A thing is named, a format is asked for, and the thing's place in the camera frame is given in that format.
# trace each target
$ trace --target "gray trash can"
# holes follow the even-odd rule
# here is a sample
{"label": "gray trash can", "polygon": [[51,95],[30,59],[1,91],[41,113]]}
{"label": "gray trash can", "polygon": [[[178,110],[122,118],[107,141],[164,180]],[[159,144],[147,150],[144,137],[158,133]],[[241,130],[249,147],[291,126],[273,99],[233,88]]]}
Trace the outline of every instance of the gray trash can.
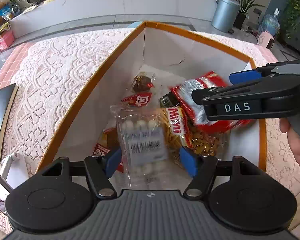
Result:
{"label": "gray trash can", "polygon": [[217,0],[217,3],[211,25],[227,33],[233,26],[240,4],[236,0]]}

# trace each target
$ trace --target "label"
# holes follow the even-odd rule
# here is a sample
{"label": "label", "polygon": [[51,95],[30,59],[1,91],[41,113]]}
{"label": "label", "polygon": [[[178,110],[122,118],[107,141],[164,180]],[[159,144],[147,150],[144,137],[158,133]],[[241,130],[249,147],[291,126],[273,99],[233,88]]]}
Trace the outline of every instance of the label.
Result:
{"label": "label", "polygon": [[94,148],[93,156],[106,156],[110,152],[109,148],[103,147],[101,144],[97,143]]}
{"label": "label", "polygon": [[183,114],[181,112],[181,108],[171,107],[166,108],[168,113],[169,124],[171,127],[171,131],[174,135],[183,136],[185,134],[185,128],[183,126]]}
{"label": "label", "polygon": [[132,166],[161,161],[167,158],[161,127],[156,127],[152,130],[126,131],[124,136]]}
{"label": "label", "polygon": [[[102,146],[101,144],[97,143],[96,147],[94,148],[93,157],[98,157],[98,156],[106,156],[111,150],[107,147]],[[124,172],[123,168],[123,162],[121,161],[116,169],[117,171]]]}
{"label": "label", "polygon": [[261,102],[259,100],[217,104],[216,109],[217,115],[255,114],[262,112]]}
{"label": "label", "polygon": [[138,93],[132,96],[125,97],[122,99],[122,102],[128,102],[128,105],[133,106],[145,106],[149,103],[152,93],[146,92],[146,93]]}

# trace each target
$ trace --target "human hand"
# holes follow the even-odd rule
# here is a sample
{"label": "human hand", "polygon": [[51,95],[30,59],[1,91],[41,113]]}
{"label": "human hand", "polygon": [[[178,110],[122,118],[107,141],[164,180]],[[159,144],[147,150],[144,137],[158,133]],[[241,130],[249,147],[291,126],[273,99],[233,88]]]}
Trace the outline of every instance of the human hand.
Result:
{"label": "human hand", "polygon": [[282,133],[287,133],[290,149],[300,166],[300,135],[291,128],[291,125],[286,118],[280,118],[280,131]]}

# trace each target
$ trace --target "red wrapper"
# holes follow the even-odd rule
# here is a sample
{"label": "red wrapper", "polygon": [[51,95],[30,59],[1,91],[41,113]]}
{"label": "red wrapper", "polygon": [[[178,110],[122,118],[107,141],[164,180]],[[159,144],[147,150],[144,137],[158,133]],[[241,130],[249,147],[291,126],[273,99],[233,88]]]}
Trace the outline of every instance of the red wrapper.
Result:
{"label": "red wrapper", "polygon": [[203,105],[197,105],[192,100],[191,93],[193,90],[226,86],[228,86],[227,83],[220,76],[210,71],[199,78],[187,80],[177,87],[170,88],[170,90],[182,103],[194,125],[200,130],[211,134],[227,132],[234,127],[250,122],[250,120],[209,121]]}

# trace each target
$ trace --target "snack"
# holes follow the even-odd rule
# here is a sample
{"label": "snack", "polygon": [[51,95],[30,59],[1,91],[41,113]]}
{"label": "snack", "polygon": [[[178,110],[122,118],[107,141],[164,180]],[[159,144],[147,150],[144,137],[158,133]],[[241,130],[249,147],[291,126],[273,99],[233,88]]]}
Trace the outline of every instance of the snack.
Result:
{"label": "snack", "polygon": [[[102,132],[92,156],[105,156],[111,151],[121,151],[116,127],[111,127]],[[122,161],[118,165],[117,171],[124,172]]]}
{"label": "snack", "polygon": [[210,136],[199,130],[181,106],[158,109],[111,106],[111,112],[117,120],[122,160],[130,185],[140,185],[136,178],[142,176],[156,177],[156,172],[164,170],[168,157],[182,167],[179,158],[182,146],[196,154],[222,154],[222,135]]}
{"label": "snack", "polygon": [[168,94],[164,95],[159,99],[160,107],[175,107],[180,104],[180,101],[175,97],[175,95],[172,92],[169,92]]}
{"label": "snack", "polygon": [[148,92],[150,88],[154,87],[153,82],[155,79],[155,74],[140,72],[132,82],[132,91],[134,92]]}
{"label": "snack", "polygon": [[111,106],[130,188],[161,189],[167,181],[168,148],[156,109]]}
{"label": "snack", "polygon": [[0,16],[6,21],[9,21],[14,17],[12,9],[9,7],[8,4],[0,9]]}
{"label": "snack", "polygon": [[134,94],[131,96],[127,96],[121,100],[122,104],[125,106],[146,106],[151,99],[152,93],[150,92],[143,92]]}
{"label": "snack", "polygon": [[197,105],[191,96],[193,90],[213,87],[226,87],[227,84],[213,71],[202,77],[189,79],[177,87],[171,88],[176,98],[182,103],[193,124],[206,133],[223,133],[238,125],[247,124],[250,120],[209,121],[203,105]]}
{"label": "snack", "polygon": [[164,127],[165,142],[170,149],[186,146],[196,154],[215,156],[222,145],[222,135],[208,135],[195,127],[182,107],[160,108],[159,118]]}

